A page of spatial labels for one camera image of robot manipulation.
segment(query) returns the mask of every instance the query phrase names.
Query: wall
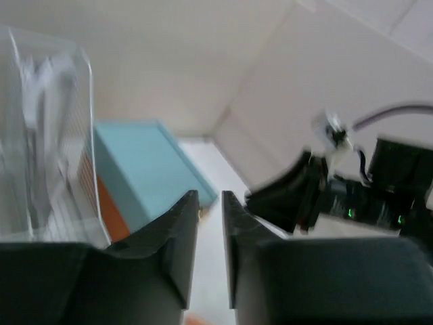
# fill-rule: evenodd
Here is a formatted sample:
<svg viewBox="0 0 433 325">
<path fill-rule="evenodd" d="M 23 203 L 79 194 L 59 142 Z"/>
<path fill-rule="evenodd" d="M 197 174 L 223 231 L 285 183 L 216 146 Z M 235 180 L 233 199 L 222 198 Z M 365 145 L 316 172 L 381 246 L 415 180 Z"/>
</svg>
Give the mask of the wall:
<svg viewBox="0 0 433 325">
<path fill-rule="evenodd" d="M 332 4 L 313 3 L 292 8 L 216 130 L 217 144 L 251 185 L 290 166 L 304 145 L 322 149 L 310 122 L 325 108 L 349 123 L 392 103 L 433 101 L 430 63 Z M 378 133 L 431 143 L 431 123 L 390 118 L 355 140 L 368 154 Z M 343 170 L 357 165 L 352 157 Z"/>
<path fill-rule="evenodd" d="M 70 39 L 95 73 L 98 118 L 208 133 L 292 0 L 2 0 L 0 23 Z"/>
</svg>

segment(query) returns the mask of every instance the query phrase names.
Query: mesh basket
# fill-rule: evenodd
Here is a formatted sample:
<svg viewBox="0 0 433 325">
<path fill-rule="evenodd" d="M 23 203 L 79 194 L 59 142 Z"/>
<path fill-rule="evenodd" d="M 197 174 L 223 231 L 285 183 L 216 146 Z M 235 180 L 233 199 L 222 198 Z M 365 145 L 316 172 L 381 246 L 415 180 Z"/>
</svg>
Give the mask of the mesh basket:
<svg viewBox="0 0 433 325">
<path fill-rule="evenodd" d="M 99 210 L 93 163 L 93 85 L 87 56 L 72 42 L 8 27 L 0 28 L 0 42 L 0 241 L 75 241 L 107 246 L 110 238 Z M 46 189 L 49 175 L 35 173 L 34 160 L 42 150 L 35 150 L 38 143 L 30 140 L 24 122 L 21 63 L 27 58 L 38 62 L 60 54 L 71 57 L 75 74 L 74 78 L 59 79 L 70 89 L 70 105 L 59 115 L 60 140 L 55 153 L 62 184 L 55 194 L 44 196 L 41 189 Z M 38 97 L 39 101 L 44 104 L 43 98 Z M 44 121 L 45 127 L 51 126 Z"/>
</svg>

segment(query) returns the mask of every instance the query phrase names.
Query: wire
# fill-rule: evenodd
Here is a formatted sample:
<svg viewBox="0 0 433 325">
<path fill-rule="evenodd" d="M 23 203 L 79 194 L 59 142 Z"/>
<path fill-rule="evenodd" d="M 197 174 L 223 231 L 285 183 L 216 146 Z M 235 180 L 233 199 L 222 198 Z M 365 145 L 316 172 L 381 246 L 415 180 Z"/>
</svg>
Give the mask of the wire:
<svg viewBox="0 0 433 325">
<path fill-rule="evenodd" d="M 364 151 L 359 146 L 355 146 L 353 148 L 353 150 L 356 151 L 358 156 L 359 156 L 359 160 L 360 160 L 359 174 L 360 174 L 364 184 L 369 185 L 369 184 L 371 184 L 371 180 L 370 180 L 370 178 L 368 178 L 368 176 L 365 172 L 365 163 L 367 162 L 367 160 L 365 159 Z"/>
<path fill-rule="evenodd" d="M 385 108 L 355 121 L 352 130 L 356 132 L 384 118 L 407 113 L 433 114 L 433 104 L 405 104 Z"/>
</svg>

